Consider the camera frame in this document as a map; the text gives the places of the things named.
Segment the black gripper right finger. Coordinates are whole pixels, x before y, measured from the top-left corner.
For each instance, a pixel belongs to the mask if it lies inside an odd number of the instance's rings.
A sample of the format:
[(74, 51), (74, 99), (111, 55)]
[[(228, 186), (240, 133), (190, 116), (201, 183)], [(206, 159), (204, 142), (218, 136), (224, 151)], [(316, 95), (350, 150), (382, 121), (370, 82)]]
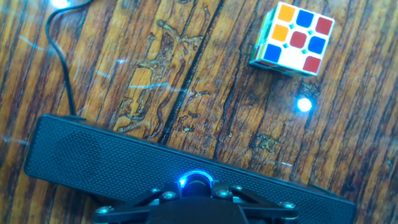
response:
[(292, 202), (272, 202), (241, 185), (213, 182), (213, 198), (231, 202), (246, 223), (297, 224), (299, 211)]

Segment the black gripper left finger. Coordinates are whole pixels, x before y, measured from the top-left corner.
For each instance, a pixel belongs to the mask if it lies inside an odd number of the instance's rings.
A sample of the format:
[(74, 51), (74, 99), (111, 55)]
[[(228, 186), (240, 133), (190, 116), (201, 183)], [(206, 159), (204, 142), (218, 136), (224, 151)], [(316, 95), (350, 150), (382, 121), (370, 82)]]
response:
[(158, 205), (179, 199), (180, 183), (165, 184), (161, 189), (147, 190), (125, 204), (98, 208), (93, 215), (94, 223), (140, 223), (145, 222), (152, 209)]

